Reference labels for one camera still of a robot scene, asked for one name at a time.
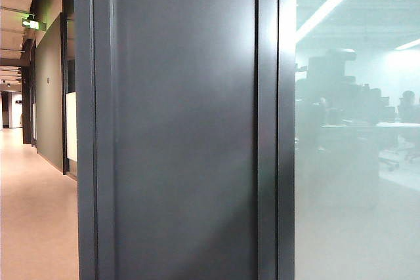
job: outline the door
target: door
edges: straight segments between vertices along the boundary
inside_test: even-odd
[[[275,279],[278,0],[75,7],[81,278]]]

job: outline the white wall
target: white wall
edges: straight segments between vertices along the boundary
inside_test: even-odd
[[[416,103],[420,98],[420,49],[387,50],[373,48],[355,49],[357,59],[346,63],[346,75],[356,77],[357,84],[369,83],[371,88],[380,88],[382,96],[390,97],[390,105],[397,106],[405,90],[415,93]],[[299,67],[308,65],[308,58],[323,56],[326,50],[298,49],[296,62]],[[305,73],[297,73],[297,79]]]
[[[22,127],[22,93],[9,93],[9,128]]]

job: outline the pipe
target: pipe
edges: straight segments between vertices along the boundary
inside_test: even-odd
[[[29,14],[32,15],[30,12],[28,11],[24,11],[24,10],[20,10],[20,9],[15,9],[15,8],[8,8],[8,7],[0,7],[1,10],[6,10],[6,11],[11,11],[11,12],[17,12],[17,13],[23,13],[23,14]]]
[[[0,49],[4,52],[25,52],[24,50],[20,50],[20,49]]]
[[[0,66],[1,67],[29,67],[29,59],[12,59],[12,58],[2,58],[0,57]]]
[[[3,32],[9,32],[9,33],[15,33],[15,34],[25,35],[25,32],[22,32],[22,31],[16,31],[16,30],[5,29],[5,28],[0,28],[0,30],[3,31]]]

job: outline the frosted glass panel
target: frosted glass panel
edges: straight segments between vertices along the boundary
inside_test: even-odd
[[[420,0],[297,2],[296,279],[420,279]]]
[[[36,129],[36,117],[37,117],[37,105],[36,103],[32,104],[32,113],[33,113],[33,120],[32,120],[32,133],[33,139],[37,139],[37,129]]]
[[[67,158],[77,161],[76,92],[66,94]]]

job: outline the ceiling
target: ceiling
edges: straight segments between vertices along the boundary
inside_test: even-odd
[[[22,27],[22,18],[28,15],[22,12],[29,12],[32,0],[0,0],[0,58],[20,59],[25,30]],[[5,71],[6,68],[0,65],[0,84],[16,83],[20,74],[15,71]]]
[[[300,27],[326,0],[297,0]],[[344,0],[301,47],[375,45],[395,48],[420,38],[420,0]]]

